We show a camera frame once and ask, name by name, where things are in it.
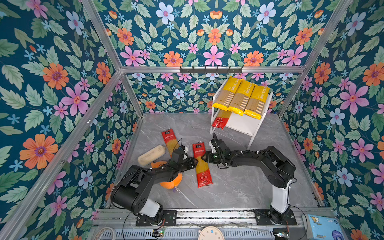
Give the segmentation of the blue tissue pack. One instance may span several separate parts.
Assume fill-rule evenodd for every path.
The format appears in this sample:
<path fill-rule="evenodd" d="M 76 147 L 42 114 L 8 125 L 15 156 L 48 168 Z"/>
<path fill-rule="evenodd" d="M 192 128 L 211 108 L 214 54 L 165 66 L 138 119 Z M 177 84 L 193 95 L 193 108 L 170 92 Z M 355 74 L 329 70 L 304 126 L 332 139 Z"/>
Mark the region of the blue tissue pack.
<path fill-rule="evenodd" d="M 307 238 L 309 240 L 345 240 L 339 221 L 316 215 L 307 216 Z"/>

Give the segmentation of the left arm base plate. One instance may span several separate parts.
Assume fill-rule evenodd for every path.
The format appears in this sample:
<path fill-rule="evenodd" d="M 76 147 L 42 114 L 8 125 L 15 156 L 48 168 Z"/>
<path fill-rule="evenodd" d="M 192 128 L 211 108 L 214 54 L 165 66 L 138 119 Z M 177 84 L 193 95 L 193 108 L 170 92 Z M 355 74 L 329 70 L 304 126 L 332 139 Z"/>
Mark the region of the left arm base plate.
<path fill-rule="evenodd" d="M 176 225 L 177 213 L 176 210 L 161 210 L 153 218 L 139 214 L 136 227 L 174 227 Z"/>

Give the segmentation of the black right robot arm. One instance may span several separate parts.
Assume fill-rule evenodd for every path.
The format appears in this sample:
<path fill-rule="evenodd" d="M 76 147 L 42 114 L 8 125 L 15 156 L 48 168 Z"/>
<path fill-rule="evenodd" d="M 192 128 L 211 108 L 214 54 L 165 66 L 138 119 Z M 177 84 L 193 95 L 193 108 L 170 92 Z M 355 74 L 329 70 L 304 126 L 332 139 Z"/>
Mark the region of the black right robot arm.
<path fill-rule="evenodd" d="M 258 167 L 273 186 L 269 219 L 276 225 L 283 224 L 291 210 L 289 201 L 290 185 L 296 171 L 295 165 L 278 149 L 269 146 L 265 150 L 222 150 L 214 147 L 206 152 L 202 160 L 207 163 L 230 167 Z"/>

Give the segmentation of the yellow spaghetti bag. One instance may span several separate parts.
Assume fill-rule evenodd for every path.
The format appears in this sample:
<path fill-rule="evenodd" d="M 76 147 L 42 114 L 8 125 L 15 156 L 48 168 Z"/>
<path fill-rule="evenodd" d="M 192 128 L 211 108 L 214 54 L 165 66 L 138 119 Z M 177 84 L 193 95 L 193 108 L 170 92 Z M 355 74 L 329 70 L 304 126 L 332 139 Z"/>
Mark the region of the yellow spaghetti bag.
<path fill-rule="evenodd" d="M 216 94 L 212 107 L 226 111 L 243 81 L 243 79 L 229 77 L 221 90 Z"/>
<path fill-rule="evenodd" d="M 241 82 L 230 102 L 230 105 L 227 108 L 227 111 L 243 116 L 255 86 L 256 85 L 254 83 L 248 81 Z"/>
<path fill-rule="evenodd" d="M 262 118 L 264 106 L 267 102 L 269 91 L 270 88 L 268 87 L 255 85 L 244 114 L 260 120 Z"/>

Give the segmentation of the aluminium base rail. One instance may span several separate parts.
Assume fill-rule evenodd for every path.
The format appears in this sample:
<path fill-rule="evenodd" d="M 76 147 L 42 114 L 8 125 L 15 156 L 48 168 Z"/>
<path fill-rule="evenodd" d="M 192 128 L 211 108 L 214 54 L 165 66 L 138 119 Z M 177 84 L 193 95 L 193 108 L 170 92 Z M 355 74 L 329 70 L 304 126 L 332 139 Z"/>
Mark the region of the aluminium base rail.
<path fill-rule="evenodd" d="M 100 210 L 98 218 L 94 220 L 97 227 L 202 227 L 202 226 L 239 226 L 241 228 L 279 228 L 286 226 L 302 227 L 304 215 L 336 218 L 331 208 L 296 208 L 291 207 L 288 219 L 281 224 L 274 224 L 267 209 L 175 209 L 164 210 L 164 216 L 158 224 L 151 224 L 148 218 L 121 209 Z"/>

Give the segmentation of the white round timer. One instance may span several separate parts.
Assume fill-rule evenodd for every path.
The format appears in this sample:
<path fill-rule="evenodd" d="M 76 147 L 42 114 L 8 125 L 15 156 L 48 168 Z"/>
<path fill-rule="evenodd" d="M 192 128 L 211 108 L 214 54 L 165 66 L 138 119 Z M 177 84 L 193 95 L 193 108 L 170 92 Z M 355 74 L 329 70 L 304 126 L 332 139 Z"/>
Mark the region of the white round timer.
<path fill-rule="evenodd" d="M 208 226 L 199 231 L 198 240 L 224 240 L 225 237 L 220 229 Z"/>

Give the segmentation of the red spaghetti bag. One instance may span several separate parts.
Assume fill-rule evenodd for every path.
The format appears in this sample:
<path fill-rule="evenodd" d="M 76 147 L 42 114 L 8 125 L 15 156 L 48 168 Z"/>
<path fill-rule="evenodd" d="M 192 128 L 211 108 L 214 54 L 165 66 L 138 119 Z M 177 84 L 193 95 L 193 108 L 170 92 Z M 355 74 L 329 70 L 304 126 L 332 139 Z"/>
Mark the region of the red spaghetti bag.
<path fill-rule="evenodd" d="M 232 113 L 230 111 L 219 110 L 219 113 L 212 123 L 212 127 L 224 129 L 229 121 L 231 114 Z"/>
<path fill-rule="evenodd" d="M 194 158 L 198 160 L 196 166 L 198 187 L 201 188 L 213 184 L 209 164 L 202 159 L 203 155 L 206 153 L 205 144 L 193 144 L 193 153 Z"/>
<path fill-rule="evenodd" d="M 176 138 L 173 129 L 163 131 L 162 136 L 170 156 L 172 157 L 174 150 L 180 147 L 179 140 Z"/>

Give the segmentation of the black hook rail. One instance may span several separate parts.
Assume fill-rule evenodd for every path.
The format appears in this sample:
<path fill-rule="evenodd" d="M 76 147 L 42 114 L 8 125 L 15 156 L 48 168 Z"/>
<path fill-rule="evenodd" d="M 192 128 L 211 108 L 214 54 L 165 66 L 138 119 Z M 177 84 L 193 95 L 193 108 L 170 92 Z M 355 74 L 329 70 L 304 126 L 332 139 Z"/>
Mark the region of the black hook rail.
<path fill-rule="evenodd" d="M 242 73 L 243 67 L 180 67 L 181 74 L 237 74 Z"/>

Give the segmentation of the white two-tier shelf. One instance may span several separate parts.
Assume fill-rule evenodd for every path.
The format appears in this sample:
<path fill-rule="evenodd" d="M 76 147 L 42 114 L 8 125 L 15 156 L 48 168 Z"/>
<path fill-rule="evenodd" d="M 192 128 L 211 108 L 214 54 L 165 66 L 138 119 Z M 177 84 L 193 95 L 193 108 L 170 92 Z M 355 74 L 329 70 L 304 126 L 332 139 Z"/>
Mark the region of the white two-tier shelf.
<path fill-rule="evenodd" d="M 225 82 L 222 84 L 222 86 L 219 88 L 218 91 L 221 90 L 221 88 L 224 86 L 224 84 L 226 83 L 227 80 L 225 80 Z M 214 97 L 213 97 L 213 101 L 215 100 L 215 97 L 216 97 L 216 94 L 218 93 L 218 91 L 215 93 Z M 273 91 L 270 89 L 269 91 L 269 95 L 268 95 L 268 98 L 267 98 L 267 102 L 264 106 L 264 109 L 263 109 L 263 113 L 262 113 L 262 118 L 260 120 L 258 119 L 254 119 L 252 117 L 249 117 L 245 114 L 243 114 L 243 116 L 240 116 L 238 114 L 235 114 L 235 113 L 232 113 L 230 118 L 229 118 L 229 121 L 226 125 L 225 128 L 229 128 L 229 129 L 232 129 L 232 130 L 235 130 L 237 132 L 240 132 L 242 134 L 245 134 L 245 135 L 248 135 L 251 137 L 251 140 L 248 144 L 248 149 L 251 147 L 260 127 L 261 127 L 261 124 L 267 114 L 267 111 L 268 111 L 268 108 L 269 108 L 269 105 L 270 105 L 270 102 L 272 100 L 272 95 L 273 95 Z M 215 119 L 215 117 L 217 116 L 217 114 L 219 113 L 219 109 L 216 109 L 216 108 L 213 108 L 212 107 L 212 116 L 211 116 L 211 129 L 210 129 L 210 134 L 213 134 L 215 129 L 219 129 L 219 128 L 213 128 L 212 127 L 212 123 Z"/>

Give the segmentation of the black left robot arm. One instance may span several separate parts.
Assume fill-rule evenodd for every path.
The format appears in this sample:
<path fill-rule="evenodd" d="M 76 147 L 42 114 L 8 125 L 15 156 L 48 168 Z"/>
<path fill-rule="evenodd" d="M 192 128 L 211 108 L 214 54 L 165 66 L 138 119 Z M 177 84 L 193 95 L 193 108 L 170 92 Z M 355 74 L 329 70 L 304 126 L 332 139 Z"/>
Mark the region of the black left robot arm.
<path fill-rule="evenodd" d="M 160 167 L 148 169 L 132 165 L 115 184 L 111 192 L 111 203 L 134 215 L 161 220 L 163 206 L 149 199 L 153 185 L 171 182 L 179 174 L 195 169 L 197 164 L 197 159 L 188 156 L 182 149 L 176 149 L 171 159 Z"/>

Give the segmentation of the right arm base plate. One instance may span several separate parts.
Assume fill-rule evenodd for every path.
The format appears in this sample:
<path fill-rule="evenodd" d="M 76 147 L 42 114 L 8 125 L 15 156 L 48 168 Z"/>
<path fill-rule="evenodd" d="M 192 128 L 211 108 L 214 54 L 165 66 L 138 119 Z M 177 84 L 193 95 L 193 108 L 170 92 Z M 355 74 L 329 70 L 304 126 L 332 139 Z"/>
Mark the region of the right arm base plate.
<path fill-rule="evenodd" d="M 296 226 L 297 221 L 294 212 L 288 208 L 283 214 L 270 209 L 252 210 L 255 214 L 258 226 Z"/>

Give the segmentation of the orange plush toy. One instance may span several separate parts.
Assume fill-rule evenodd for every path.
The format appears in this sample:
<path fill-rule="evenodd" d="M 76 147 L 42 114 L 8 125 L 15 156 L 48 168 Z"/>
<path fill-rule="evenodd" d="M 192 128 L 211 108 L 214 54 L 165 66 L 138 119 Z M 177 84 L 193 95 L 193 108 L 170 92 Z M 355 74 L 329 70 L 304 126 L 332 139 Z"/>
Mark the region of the orange plush toy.
<path fill-rule="evenodd" d="M 167 163 L 168 162 L 166 162 L 166 161 L 158 161 L 155 163 L 151 163 L 151 167 L 152 168 L 159 168 L 159 167 L 165 166 Z M 171 189 L 174 189 L 175 187 L 178 187 L 179 184 L 181 183 L 182 179 L 183 179 L 183 174 L 179 173 L 178 176 L 176 178 L 174 178 L 172 181 L 162 182 L 162 183 L 160 183 L 160 185 L 165 189 L 171 190 Z"/>

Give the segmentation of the beige bread loaf toy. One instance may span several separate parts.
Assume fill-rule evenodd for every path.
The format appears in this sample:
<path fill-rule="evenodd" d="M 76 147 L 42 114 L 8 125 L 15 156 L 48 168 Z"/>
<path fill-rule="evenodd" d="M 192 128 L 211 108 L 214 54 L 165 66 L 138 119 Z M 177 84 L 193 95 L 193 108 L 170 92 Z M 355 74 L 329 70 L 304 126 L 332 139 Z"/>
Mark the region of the beige bread loaf toy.
<path fill-rule="evenodd" d="M 146 153 L 140 155 L 138 157 L 138 164 L 141 167 L 145 167 L 152 163 L 153 161 L 159 159 L 166 153 L 166 148 L 163 145 L 158 145 L 154 147 L 153 149 L 147 151 Z"/>

